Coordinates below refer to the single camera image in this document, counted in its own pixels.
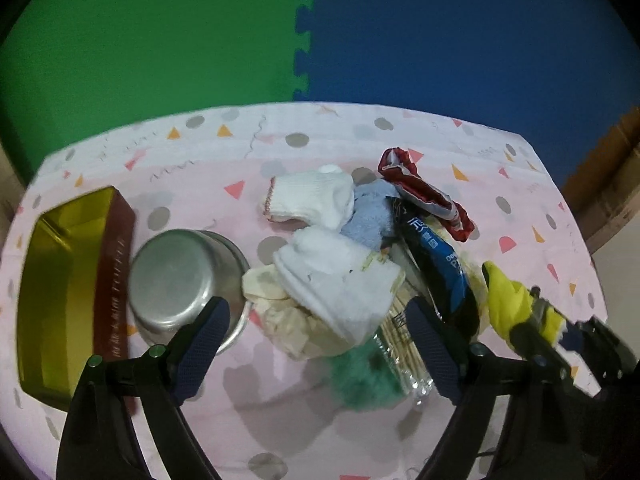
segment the red fabric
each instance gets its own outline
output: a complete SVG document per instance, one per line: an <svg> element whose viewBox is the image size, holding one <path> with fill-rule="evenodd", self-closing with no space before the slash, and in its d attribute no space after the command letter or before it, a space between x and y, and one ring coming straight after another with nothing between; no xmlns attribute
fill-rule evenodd
<svg viewBox="0 0 640 480"><path fill-rule="evenodd" d="M402 168L397 166L394 168L387 168L387 166L389 166L389 154L392 152L399 159L399 163L402 167L404 167L410 174L403 173ZM454 202L453 200L449 201L439 190L427 184L418 174L418 169L415 167L415 164L412 163L408 152L401 148L389 148L388 150L385 150L385 153L382 154L382 158L378 165L378 172L386 181L401 188L399 189L401 193L404 192L410 194L422 202L434 203L448 211L451 211L453 207L457 208L462 228L456 228L452 221L441 218L437 215L436 216L454 240L466 242L475 227L473 222L469 219L469 216L466 214L465 209L458 202Z"/></svg>

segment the green fuzzy cloth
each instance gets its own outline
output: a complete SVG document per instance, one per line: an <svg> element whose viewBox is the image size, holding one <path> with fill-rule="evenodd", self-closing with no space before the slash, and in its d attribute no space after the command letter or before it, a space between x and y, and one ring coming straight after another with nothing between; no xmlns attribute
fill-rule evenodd
<svg viewBox="0 0 640 480"><path fill-rule="evenodd" d="M327 361L332 391L351 410L389 408L404 399L398 377L373 338Z"/></svg>

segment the yellow glove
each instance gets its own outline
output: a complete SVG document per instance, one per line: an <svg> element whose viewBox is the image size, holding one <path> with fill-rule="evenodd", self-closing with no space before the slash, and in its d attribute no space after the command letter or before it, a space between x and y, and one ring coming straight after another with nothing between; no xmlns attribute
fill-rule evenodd
<svg viewBox="0 0 640 480"><path fill-rule="evenodd" d="M511 346L511 329L532 317L535 298L530 295L527 287L520 282L512 282L493 262L482 264L482 273L489 289L489 321L496 333ZM554 346L566 326L564 317L549 305L541 318L544 322L538 328L540 335Z"/></svg>

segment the stainless steel cup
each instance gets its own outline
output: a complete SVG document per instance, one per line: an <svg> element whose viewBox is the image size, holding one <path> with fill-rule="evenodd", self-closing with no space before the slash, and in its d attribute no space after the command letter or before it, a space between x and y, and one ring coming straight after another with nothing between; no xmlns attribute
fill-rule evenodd
<svg viewBox="0 0 640 480"><path fill-rule="evenodd" d="M138 251L129 275L129 304L141 336L149 344L167 344L210 298L219 296L231 314L218 353L225 351L251 311L242 296L242 275L248 269L241 251L213 232L174 229L152 238Z"/></svg>

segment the white sock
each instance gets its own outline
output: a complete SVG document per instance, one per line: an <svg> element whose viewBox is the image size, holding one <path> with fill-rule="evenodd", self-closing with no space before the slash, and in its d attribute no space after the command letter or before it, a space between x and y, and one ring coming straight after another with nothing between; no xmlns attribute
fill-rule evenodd
<svg viewBox="0 0 640 480"><path fill-rule="evenodd" d="M380 326L404 280L382 254L318 226L296 231L273 263L282 288L354 346Z"/></svg>
<svg viewBox="0 0 640 480"><path fill-rule="evenodd" d="M339 231L353 215L353 203L351 175L329 164L273 177L263 213L274 222L297 218Z"/></svg>

